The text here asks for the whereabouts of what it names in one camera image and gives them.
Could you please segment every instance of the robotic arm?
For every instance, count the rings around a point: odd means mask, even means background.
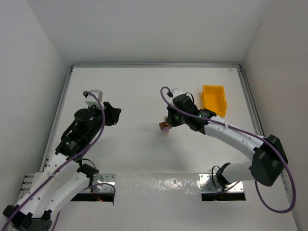
[[[215,112],[208,109],[199,110],[191,98],[179,89],[171,90],[168,92],[168,96],[172,98],[172,103],[167,107],[168,117],[165,122],[160,123],[161,130],[167,131],[172,127],[186,124],[193,131],[201,132],[204,135],[212,136],[225,142],[249,159],[250,166],[248,168],[225,163],[213,178],[214,184],[218,184],[223,188],[233,182],[242,180],[256,180],[265,186],[274,184],[284,166],[274,151],[263,141],[254,136],[230,129],[229,126],[233,128],[235,126],[226,122]],[[264,139],[272,144],[285,162],[288,163],[280,140],[273,135]]]
[[[90,92],[102,101],[101,91],[91,90]],[[81,190],[91,186],[94,177],[99,173],[94,167],[82,164],[82,157],[87,152],[86,148],[103,126],[103,115],[98,102],[92,95],[86,94],[85,97],[89,107],[80,109],[74,114],[75,120],[63,133],[56,153],[51,156],[48,166],[39,179],[32,185],[26,196],[15,205],[8,205],[3,211],[4,216],[9,218],[28,200],[12,219],[11,224],[15,229],[48,231],[58,212]],[[109,102],[104,102],[102,109],[105,114],[104,125],[115,125],[119,120],[121,109],[113,108]],[[63,164],[65,165],[61,170],[55,173]],[[32,196],[31,194],[40,187],[42,188]]]

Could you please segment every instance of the wall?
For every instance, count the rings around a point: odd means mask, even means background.
[[[68,63],[242,62],[271,0],[28,0]]]
[[[275,0],[244,63],[265,134],[279,136],[289,158],[299,230],[308,230],[307,9],[306,0]]]
[[[67,68],[26,0],[0,3],[0,211],[39,169]],[[0,227],[5,218],[0,216]]]

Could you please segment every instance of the orange tray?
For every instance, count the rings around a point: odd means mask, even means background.
[[[227,100],[223,86],[203,85],[202,92],[203,108],[215,112],[224,117],[227,112]]]

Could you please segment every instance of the yellow bin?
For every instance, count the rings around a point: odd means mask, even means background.
[[[215,112],[224,117],[227,112],[227,100],[223,86],[203,85],[202,92],[203,108]]]

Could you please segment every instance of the table surface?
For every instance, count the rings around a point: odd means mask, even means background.
[[[236,68],[74,68],[50,153],[75,111],[86,107],[82,92],[102,90],[103,101],[122,113],[118,124],[105,128],[85,158],[101,173],[116,173],[117,193],[114,206],[70,202],[55,230],[297,230],[292,213],[275,214],[262,205],[253,182],[244,182],[246,201],[201,201],[198,173],[208,172],[213,165],[247,160],[237,150],[185,125],[167,136],[160,132],[158,124],[167,115],[160,88],[191,92],[200,107],[203,85],[223,85],[226,121],[254,132]],[[261,193],[276,209],[289,205],[280,178],[271,188],[261,187]]]

